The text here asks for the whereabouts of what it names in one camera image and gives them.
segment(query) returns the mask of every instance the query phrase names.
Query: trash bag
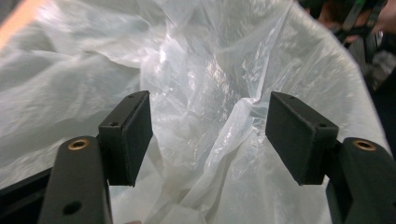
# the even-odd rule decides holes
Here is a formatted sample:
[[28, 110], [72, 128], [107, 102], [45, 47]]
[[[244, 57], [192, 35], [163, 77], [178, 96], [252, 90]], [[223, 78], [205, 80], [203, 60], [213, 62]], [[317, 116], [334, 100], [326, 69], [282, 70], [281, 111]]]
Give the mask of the trash bag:
[[386, 147], [359, 68], [287, 0], [53, 0], [0, 52], [0, 187], [150, 91], [154, 136], [115, 223], [331, 223], [268, 142], [271, 91], [302, 99], [339, 140]]

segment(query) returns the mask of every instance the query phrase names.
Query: brass insert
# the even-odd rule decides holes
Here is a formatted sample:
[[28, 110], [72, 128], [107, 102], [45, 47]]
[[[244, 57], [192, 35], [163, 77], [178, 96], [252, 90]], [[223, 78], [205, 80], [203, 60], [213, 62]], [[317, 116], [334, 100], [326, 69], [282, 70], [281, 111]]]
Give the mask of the brass insert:
[[371, 144], [367, 141], [364, 141], [364, 140], [360, 140], [360, 139], [353, 141], [353, 145], [355, 145], [355, 147], [358, 147], [360, 149], [367, 150], [367, 151], [376, 150], [376, 147], [373, 144]]
[[69, 146], [67, 146], [70, 150], [80, 150], [83, 149], [84, 147], [87, 147], [90, 144], [90, 141], [86, 138], [80, 138], [78, 140], [75, 140], [74, 142], [70, 143]]

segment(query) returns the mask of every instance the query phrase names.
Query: black bracket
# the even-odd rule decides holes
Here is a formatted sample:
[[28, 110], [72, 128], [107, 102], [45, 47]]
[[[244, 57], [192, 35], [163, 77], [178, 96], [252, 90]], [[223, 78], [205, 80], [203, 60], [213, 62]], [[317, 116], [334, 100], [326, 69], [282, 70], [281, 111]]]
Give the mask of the black bracket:
[[396, 223], [396, 163], [380, 145], [336, 140], [338, 127], [299, 99], [272, 92], [266, 135], [299, 185], [330, 178], [333, 223]]
[[125, 97], [97, 137], [64, 142], [51, 169], [0, 190], [0, 222], [112, 223], [108, 186], [134, 186], [152, 135], [149, 92]]

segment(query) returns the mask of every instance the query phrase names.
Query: white plastic bag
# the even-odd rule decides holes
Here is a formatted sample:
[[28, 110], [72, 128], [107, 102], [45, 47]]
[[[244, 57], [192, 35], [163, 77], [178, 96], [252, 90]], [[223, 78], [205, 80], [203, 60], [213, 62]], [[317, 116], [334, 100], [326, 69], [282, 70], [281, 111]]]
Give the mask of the white plastic bag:
[[357, 66], [286, 0], [57, 0], [0, 53], [0, 187], [96, 135], [151, 92], [154, 137], [116, 223], [331, 223], [325, 186], [299, 187], [265, 137], [271, 91], [385, 146]]

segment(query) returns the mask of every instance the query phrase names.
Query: white bin liner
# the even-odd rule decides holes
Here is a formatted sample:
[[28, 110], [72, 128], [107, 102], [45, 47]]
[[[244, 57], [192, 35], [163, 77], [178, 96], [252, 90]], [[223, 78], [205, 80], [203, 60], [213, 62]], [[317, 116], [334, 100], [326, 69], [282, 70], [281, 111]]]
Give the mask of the white bin liner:
[[293, 1], [57, 0], [0, 53], [0, 187], [140, 90], [154, 137], [136, 188], [111, 188], [116, 223], [331, 223], [325, 185], [265, 137], [271, 91], [387, 145], [358, 67]]

